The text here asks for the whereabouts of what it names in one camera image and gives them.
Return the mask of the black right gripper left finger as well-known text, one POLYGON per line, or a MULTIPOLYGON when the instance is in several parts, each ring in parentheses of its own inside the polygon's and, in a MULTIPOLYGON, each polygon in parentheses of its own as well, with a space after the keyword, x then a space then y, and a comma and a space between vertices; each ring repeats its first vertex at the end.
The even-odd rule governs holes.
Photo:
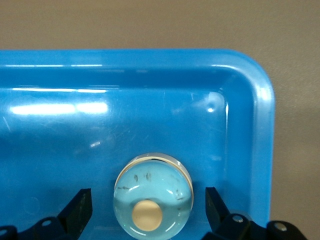
POLYGON ((77 240, 92 217, 90 188, 83 188, 57 216, 45 217, 30 228, 18 232, 14 225, 0 227, 2 240, 77 240))

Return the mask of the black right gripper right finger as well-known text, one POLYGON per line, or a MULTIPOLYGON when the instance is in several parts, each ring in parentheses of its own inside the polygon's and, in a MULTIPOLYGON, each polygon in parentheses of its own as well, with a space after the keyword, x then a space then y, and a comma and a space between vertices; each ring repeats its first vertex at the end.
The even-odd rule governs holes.
POLYGON ((274 220, 262 227, 239 213, 230 213, 215 187, 205 189, 205 213, 211 231, 203 240, 307 240, 293 224, 274 220))

